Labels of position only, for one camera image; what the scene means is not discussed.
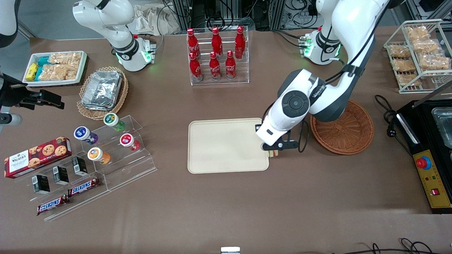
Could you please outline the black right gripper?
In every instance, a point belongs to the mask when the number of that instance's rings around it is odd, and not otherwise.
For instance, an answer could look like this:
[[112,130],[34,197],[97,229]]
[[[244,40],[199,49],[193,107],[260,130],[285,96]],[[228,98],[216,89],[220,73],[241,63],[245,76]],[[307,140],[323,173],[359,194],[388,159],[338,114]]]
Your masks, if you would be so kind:
[[40,100],[38,93],[29,91],[27,85],[7,74],[1,74],[1,95],[0,104],[3,107],[25,107],[34,110],[36,105],[51,106],[63,110],[65,104],[61,102],[61,96],[47,90],[40,90]]

